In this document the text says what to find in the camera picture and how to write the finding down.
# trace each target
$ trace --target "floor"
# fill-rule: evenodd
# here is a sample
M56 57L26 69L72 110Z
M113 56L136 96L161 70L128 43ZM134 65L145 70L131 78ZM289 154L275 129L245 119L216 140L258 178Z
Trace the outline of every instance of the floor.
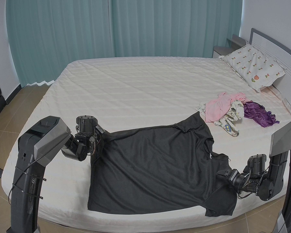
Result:
M0 168L4 168L12 146L33 109L42 99L49 86L26 86L15 96L0 114ZM266 233L272 232L284 198L279 198L249 211L237 218L206 227L173 231L174 233ZM94 232L64 227L39 219L42 233L78 233ZM10 227L10 205L7 195L1 187L0 180L0 233L5 233Z

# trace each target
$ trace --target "wall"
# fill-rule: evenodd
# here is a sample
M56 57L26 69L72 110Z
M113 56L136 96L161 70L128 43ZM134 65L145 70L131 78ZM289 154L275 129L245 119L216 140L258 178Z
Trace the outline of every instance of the wall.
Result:
M291 0L243 0L240 37L249 41L251 28L291 49Z
M5 99L19 85L9 47L5 21L5 0L0 0L0 88Z

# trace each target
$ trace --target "teal curtain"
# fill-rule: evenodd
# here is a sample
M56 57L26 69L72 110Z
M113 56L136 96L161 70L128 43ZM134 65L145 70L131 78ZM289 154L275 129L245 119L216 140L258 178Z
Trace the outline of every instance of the teal curtain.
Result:
M51 81L74 60L211 57L239 34L242 0L7 0L21 85Z

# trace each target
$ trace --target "pillow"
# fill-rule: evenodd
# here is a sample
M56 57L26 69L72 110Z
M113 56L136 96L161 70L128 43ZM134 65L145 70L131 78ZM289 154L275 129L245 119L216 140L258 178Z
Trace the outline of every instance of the pillow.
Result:
M248 43L226 56L219 56L219 58L224 60L257 92L271 86L276 79L285 74L284 69L275 59L265 56Z

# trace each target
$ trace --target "nightstand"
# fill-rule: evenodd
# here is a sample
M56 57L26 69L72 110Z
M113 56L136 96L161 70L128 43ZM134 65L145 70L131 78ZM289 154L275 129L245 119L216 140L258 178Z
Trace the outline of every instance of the nightstand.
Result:
M228 55L246 45L246 41L235 34L233 34L231 39L227 38L227 41L230 43L230 48L220 46L213 47L213 58L218 58L220 55Z

